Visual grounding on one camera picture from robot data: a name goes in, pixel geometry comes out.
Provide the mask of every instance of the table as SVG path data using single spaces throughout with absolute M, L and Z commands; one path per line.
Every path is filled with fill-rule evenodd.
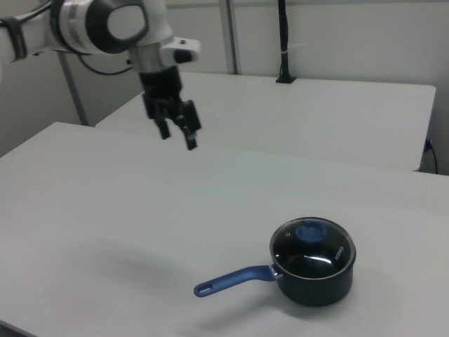
M 0 319 L 37 336 L 446 336 L 449 178 L 53 124 L 0 159 Z M 357 246 L 324 308 L 248 282 L 282 223 Z
M 435 96 L 432 86 L 183 73 L 200 143 L 418 170 Z M 98 128 L 159 137 L 140 95 Z M 182 135 L 175 126 L 174 137 Z

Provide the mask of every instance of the pot rim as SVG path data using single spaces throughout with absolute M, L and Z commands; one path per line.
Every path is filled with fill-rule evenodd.
M 319 220 L 319 221 L 325 221 L 327 223 L 330 223 L 331 225 L 337 226 L 338 228 L 340 228 L 345 237 L 347 238 L 349 245 L 351 247 L 351 255 L 349 257 L 349 261 L 348 263 L 337 273 L 330 275 L 330 276 L 326 276 L 326 277 L 319 277 L 319 278 L 309 278 L 309 277 L 301 277 L 301 276 L 297 276 L 291 272 L 289 272 L 288 270 L 284 269 L 281 264 L 277 261 L 277 259 L 274 257 L 274 253 L 273 253 L 273 245 L 274 245 L 274 239 L 277 236 L 277 234 L 282 231 L 285 227 L 291 225 L 292 223 L 296 223 L 298 221 L 303 221 L 303 220 Z M 269 241 L 269 252 L 272 256 L 272 260 L 273 260 L 273 264 L 276 266 L 276 268 L 280 269 L 280 271 L 282 271 L 282 274 L 287 274 L 290 275 L 291 277 L 294 277 L 296 279 L 306 279 L 306 280 L 311 280 L 311 281 L 318 281 L 318 280 L 324 280 L 324 279 L 332 279 L 334 277 L 337 277 L 338 275 L 346 272 L 347 270 L 352 268 L 352 265 L 354 264 L 354 262 L 356 261 L 356 245 L 354 244 L 354 241 L 351 238 L 351 235 L 349 235 L 349 233 L 340 225 L 338 225 L 337 223 L 334 223 L 331 220 L 325 219 L 325 218 L 318 218 L 316 216 L 305 216 L 302 218 L 296 218 L 294 220 L 290 220 L 287 223 L 284 223 L 282 226 L 280 226 L 272 235 L 272 238 Z

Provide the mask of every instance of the blue handle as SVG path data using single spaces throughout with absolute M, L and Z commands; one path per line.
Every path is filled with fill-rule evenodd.
M 276 277 L 268 265 L 256 265 L 201 283 L 194 288 L 194 294 L 198 297 L 206 297 L 252 279 L 275 281 Z

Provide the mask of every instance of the white wall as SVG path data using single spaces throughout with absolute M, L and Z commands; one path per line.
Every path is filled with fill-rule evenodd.
M 290 52 L 296 76 L 435 86 L 429 137 L 449 174 L 449 3 L 300 5 L 287 14 L 289 44 L 307 44 Z M 242 73 L 277 76 L 277 7 L 237 1 L 236 23 Z M 424 158 L 433 172 L 430 153 Z
M 206 7 L 168 9 L 168 20 L 175 35 L 198 39 L 202 45 L 200 60 L 182 65 L 181 71 L 227 73 L 220 11 L 218 4 L 216 6 L 211 4 L 212 0 L 206 4 L 208 5 Z M 95 69 L 111 72 L 127 67 L 125 63 L 127 58 L 127 53 L 124 53 L 115 56 L 88 56 L 86 61 Z M 69 55 L 68 60 L 83 107 L 92 126 L 142 91 L 135 72 L 104 77 L 89 72 L 74 55 Z
M 38 4 L 37 0 L 0 0 L 0 15 L 26 13 Z M 0 83 L 0 156 L 55 121 L 79 124 L 57 54 L 47 52 L 4 65 Z

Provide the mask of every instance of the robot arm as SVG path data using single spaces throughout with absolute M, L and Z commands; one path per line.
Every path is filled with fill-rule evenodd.
M 173 36 L 163 0 L 52 0 L 14 18 L 0 16 L 1 64 L 42 51 L 115 54 L 128 51 L 139 73 L 148 117 L 163 139 L 166 119 L 180 127 L 189 150 L 201 128 L 192 101 L 180 98 L 177 65 L 198 59 L 198 41 Z

